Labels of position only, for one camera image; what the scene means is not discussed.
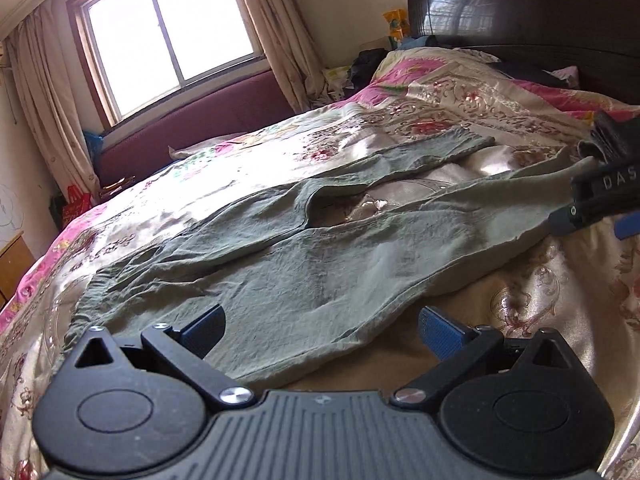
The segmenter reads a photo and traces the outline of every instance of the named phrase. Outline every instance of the headboard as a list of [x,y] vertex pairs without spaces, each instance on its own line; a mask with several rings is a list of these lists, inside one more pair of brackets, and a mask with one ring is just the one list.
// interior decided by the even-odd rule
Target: headboard
[[640,0],[409,0],[414,37],[544,70],[577,65],[582,88],[640,104]]

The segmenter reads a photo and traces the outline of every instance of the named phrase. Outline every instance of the curtain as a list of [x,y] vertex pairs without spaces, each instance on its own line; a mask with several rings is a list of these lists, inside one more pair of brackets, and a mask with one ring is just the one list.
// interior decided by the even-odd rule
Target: curtain
[[62,193],[66,197],[67,187],[75,184],[96,198],[100,184],[80,127],[51,1],[27,16],[4,43],[27,123]]
[[322,62],[295,0],[245,0],[264,53],[295,112],[328,104]]

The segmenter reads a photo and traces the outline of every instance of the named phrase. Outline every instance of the wooden drawer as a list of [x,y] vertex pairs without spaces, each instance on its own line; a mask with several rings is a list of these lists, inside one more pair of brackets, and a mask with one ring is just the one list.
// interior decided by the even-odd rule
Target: wooden drawer
[[27,270],[35,263],[31,251],[22,239],[22,233],[11,240],[0,252],[0,292],[9,299]]

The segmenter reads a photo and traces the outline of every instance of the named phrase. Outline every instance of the window sill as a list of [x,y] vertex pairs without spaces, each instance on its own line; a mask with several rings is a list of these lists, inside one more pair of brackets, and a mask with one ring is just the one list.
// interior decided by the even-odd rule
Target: window sill
[[141,128],[161,119],[178,108],[197,101],[205,95],[220,90],[225,86],[247,79],[270,68],[265,56],[256,56],[219,70],[218,72],[214,72],[183,88],[177,89],[101,133],[104,137],[103,149],[106,150],[114,146]]

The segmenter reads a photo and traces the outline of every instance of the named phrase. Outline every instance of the purple sofa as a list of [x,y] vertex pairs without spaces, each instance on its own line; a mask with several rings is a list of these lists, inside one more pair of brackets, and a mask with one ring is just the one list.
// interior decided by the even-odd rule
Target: purple sofa
[[121,178],[145,179],[169,165],[179,150],[222,135],[254,132],[294,115],[270,70],[201,97],[102,152],[102,186]]

